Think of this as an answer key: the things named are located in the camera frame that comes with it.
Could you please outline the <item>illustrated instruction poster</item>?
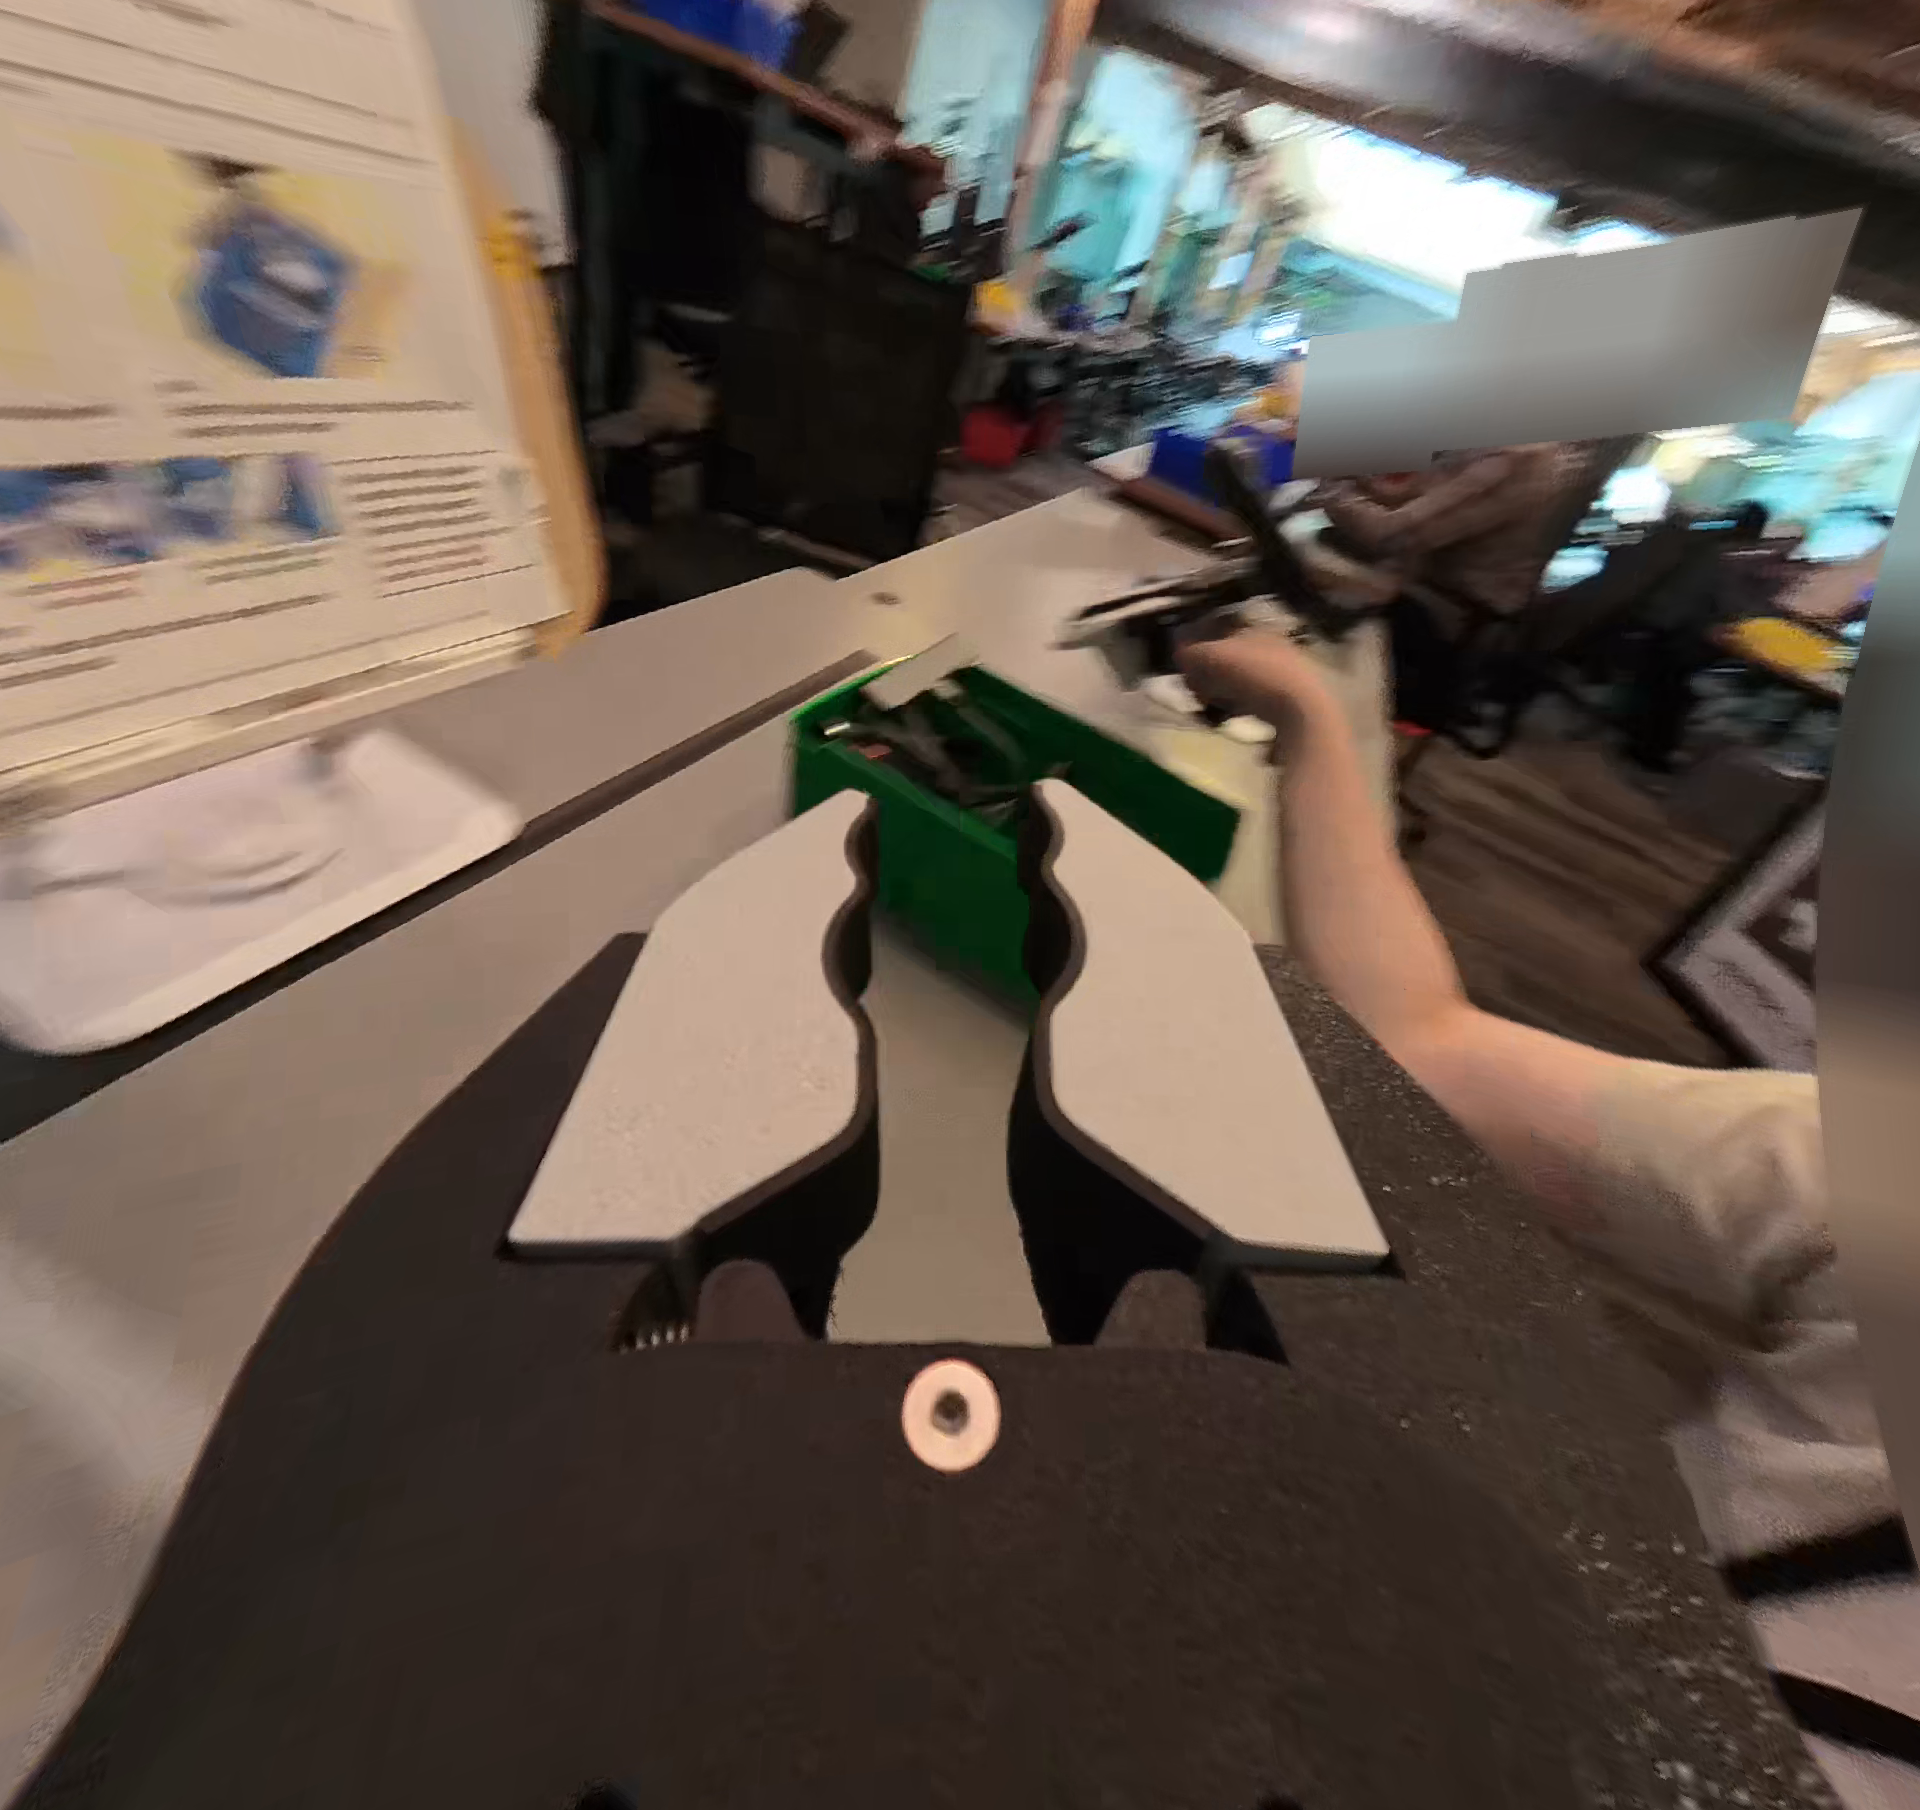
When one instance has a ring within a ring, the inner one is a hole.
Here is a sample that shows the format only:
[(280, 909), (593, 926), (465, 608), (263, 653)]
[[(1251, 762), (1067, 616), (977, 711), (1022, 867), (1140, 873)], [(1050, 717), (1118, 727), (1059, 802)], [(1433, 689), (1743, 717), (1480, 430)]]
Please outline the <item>illustrated instruction poster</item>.
[(0, 0), (5, 795), (579, 609), (418, 0)]

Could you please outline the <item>black mesh cabinet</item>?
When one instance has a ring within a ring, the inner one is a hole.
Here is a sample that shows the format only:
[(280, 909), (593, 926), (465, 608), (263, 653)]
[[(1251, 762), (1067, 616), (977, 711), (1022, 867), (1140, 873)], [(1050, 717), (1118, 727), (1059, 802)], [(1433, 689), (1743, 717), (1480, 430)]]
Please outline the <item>black mesh cabinet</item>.
[(973, 357), (973, 289), (759, 221), (717, 344), (700, 502), (846, 559), (920, 548)]

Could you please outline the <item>blue storage bin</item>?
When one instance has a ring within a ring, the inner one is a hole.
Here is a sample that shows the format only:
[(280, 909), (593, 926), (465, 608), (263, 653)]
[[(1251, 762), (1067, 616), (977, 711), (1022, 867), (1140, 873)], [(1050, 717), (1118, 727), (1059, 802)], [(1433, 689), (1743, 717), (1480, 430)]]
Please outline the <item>blue storage bin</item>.
[(1295, 436), (1262, 421), (1221, 430), (1159, 430), (1147, 455), (1147, 481), (1177, 492), (1216, 492), (1216, 471), (1236, 471), (1259, 492), (1279, 492), (1295, 476)]
[(795, 15), (776, 15), (770, 0), (622, 0), (622, 8), (686, 37), (725, 46), (746, 68), (785, 74)]

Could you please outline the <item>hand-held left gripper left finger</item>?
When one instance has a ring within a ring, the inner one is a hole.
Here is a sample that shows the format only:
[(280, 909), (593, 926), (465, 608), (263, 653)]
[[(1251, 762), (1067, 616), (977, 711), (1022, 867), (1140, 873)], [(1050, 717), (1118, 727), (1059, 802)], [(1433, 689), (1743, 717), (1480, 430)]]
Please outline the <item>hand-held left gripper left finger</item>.
[(870, 890), (876, 802), (846, 786), (669, 898), (508, 1248), (831, 1292), (876, 1215)]

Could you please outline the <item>person's right hand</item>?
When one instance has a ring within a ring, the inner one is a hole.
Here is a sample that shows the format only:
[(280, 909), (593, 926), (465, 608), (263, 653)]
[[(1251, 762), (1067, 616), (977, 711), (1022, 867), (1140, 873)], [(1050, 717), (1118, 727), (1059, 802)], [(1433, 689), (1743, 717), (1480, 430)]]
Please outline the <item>person's right hand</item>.
[(1269, 727), (1279, 771), (1357, 771), (1357, 721), (1325, 672), (1284, 629), (1236, 627), (1221, 635), (1177, 635), (1172, 661), (1206, 717), (1251, 717)]

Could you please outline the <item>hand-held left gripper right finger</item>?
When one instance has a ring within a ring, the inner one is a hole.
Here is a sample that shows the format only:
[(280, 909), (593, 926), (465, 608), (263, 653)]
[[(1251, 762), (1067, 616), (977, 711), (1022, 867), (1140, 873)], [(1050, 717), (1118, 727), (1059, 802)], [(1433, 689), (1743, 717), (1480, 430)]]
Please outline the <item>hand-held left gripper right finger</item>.
[(1067, 782), (1022, 826), (1033, 1024), (1006, 1112), (1029, 1258), (1164, 1234), (1233, 1267), (1389, 1267), (1394, 1246), (1236, 909)]

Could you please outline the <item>green plastic bin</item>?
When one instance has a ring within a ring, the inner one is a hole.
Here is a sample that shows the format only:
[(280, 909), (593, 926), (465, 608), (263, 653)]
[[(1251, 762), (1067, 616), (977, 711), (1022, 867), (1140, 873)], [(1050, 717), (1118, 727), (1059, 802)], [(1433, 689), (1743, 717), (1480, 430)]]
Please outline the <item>green plastic bin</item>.
[(876, 678), (867, 672), (785, 717), (785, 809), (810, 811), (846, 786), (876, 809), (876, 909), (951, 977), (1033, 1005), (1022, 972), (1033, 782), (1080, 786), (1190, 876), (1221, 876), (1236, 809), (1135, 745), (977, 661), (900, 711), (876, 700)]

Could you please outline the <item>grey usb hub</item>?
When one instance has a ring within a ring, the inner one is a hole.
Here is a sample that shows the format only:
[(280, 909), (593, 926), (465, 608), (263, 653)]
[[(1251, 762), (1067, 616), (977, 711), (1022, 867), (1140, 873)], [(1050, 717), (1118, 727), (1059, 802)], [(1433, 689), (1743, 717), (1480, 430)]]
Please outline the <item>grey usb hub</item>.
[(933, 689), (951, 689), (956, 672), (973, 672), (973, 661), (977, 661), (977, 653), (973, 653), (964, 635), (940, 635), (940, 646), (923, 646), (923, 653), (911, 653), (911, 655), (870, 672), (870, 678), (858, 683), (858, 700), (890, 717), (890, 711), (904, 711), (904, 700), (920, 700), (920, 694), (933, 694)]

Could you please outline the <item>wooden standing desk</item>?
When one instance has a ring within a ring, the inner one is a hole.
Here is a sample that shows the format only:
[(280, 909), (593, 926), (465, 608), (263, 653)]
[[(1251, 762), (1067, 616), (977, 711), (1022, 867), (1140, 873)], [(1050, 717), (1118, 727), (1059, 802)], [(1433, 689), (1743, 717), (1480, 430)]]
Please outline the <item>wooden standing desk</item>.
[(700, 104), (744, 108), (759, 141), (783, 141), (820, 170), (904, 163), (920, 190), (951, 190), (946, 156), (904, 141), (876, 108), (800, 83), (736, 46), (709, 46), (622, 0), (540, 0), (540, 24), (537, 117), (552, 126), (561, 156), (589, 156), (593, 138), (613, 131), (613, 74), (669, 74), (692, 80)]

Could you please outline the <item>instruction poster on board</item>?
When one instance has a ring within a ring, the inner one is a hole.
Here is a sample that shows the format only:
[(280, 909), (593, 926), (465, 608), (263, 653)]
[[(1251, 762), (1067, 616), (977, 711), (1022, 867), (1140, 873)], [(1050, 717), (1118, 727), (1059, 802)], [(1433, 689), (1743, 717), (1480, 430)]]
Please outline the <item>instruction poster on board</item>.
[(540, 548), (561, 578), (561, 609), (537, 629), (537, 655), (561, 655), (579, 646), (613, 593), (604, 525), (589, 481), (579, 415), (569, 400), (569, 331), (552, 313), (552, 289), (540, 274), (540, 248), (526, 240), (526, 221), (500, 203), (483, 148), (451, 117), (451, 163), (465, 178), (491, 313), (492, 313), (492, 351), (500, 385), (513, 411), (513, 451), (537, 471), (540, 491)]

